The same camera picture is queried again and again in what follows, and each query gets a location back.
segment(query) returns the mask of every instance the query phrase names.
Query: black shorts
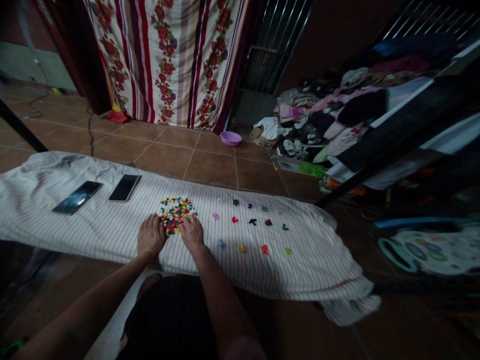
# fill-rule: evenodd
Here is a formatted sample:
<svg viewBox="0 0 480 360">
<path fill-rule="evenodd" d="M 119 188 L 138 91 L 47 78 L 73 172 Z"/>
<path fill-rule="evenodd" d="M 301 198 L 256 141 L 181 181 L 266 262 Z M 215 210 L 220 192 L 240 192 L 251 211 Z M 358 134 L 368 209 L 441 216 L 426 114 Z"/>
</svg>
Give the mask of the black shorts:
<svg viewBox="0 0 480 360">
<path fill-rule="evenodd" d="M 212 323 L 198 277 L 156 282 L 128 315 L 124 359 L 218 359 Z"/>
</svg>

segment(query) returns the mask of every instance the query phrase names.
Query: tiled floor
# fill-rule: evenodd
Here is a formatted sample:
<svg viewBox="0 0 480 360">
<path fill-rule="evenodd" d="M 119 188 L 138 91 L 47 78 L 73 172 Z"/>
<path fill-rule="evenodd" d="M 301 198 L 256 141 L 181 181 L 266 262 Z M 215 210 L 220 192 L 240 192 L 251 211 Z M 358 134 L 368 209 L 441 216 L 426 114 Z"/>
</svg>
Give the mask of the tiled floor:
<svg viewBox="0 0 480 360">
<path fill-rule="evenodd" d="M 19 116 L 34 116 L 28 102 L 43 90 L 0 86 L 0 99 Z M 44 113 L 24 123 L 49 150 L 90 154 L 87 104 L 79 97 L 49 96 L 35 106 Z M 316 201 L 317 179 L 276 172 L 270 153 L 250 143 L 224 146 L 209 131 L 131 121 L 117 125 L 94 117 L 94 156 L 165 176 L 242 191 Z M 0 172 L 34 152 L 0 121 Z M 374 282 L 408 279 L 375 246 L 372 224 L 358 209 L 335 204 L 327 209 L 337 232 L 365 275 Z M 118 264 L 60 255 L 50 261 L 0 318 L 0 342 L 32 336 Z M 479 350 L 450 323 L 416 297 L 384 296 L 380 310 L 350 327 L 337 327 L 310 302 L 278 301 L 239 291 L 269 359 L 475 359 Z"/>
</svg>

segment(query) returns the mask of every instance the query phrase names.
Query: black smartphone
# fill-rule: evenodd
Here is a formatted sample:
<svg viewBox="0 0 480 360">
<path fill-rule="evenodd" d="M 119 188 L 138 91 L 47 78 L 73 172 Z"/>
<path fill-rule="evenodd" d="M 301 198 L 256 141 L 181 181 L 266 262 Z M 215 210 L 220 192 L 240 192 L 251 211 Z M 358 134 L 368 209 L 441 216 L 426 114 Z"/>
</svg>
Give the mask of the black smartphone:
<svg viewBox="0 0 480 360">
<path fill-rule="evenodd" d="M 127 202 L 141 178 L 141 175 L 123 175 L 108 200 L 122 203 Z"/>
<path fill-rule="evenodd" d="M 53 209 L 55 213 L 72 215 L 85 202 L 97 192 L 103 184 L 94 181 L 85 181 L 77 190 L 75 190 L 69 197 L 59 203 Z"/>
</svg>

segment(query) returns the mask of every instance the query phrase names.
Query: pink plastic bowl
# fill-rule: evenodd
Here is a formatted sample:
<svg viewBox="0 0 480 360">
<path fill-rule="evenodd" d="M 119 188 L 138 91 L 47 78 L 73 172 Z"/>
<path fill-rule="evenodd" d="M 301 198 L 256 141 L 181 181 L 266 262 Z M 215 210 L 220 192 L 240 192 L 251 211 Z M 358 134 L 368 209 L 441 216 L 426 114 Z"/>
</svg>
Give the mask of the pink plastic bowl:
<svg viewBox="0 0 480 360">
<path fill-rule="evenodd" d="M 227 146 L 237 146 L 242 141 L 242 137 L 236 132 L 223 131 L 220 133 L 221 142 Z"/>
</svg>

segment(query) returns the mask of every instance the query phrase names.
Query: striped curtain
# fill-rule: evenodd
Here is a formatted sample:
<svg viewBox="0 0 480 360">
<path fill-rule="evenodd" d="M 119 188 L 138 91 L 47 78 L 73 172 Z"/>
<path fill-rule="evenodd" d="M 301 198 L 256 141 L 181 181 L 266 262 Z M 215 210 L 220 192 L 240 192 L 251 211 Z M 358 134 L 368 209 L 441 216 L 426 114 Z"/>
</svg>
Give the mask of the striped curtain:
<svg viewBox="0 0 480 360">
<path fill-rule="evenodd" d="M 133 119 L 222 131 L 255 2 L 84 0 L 117 104 Z"/>
</svg>

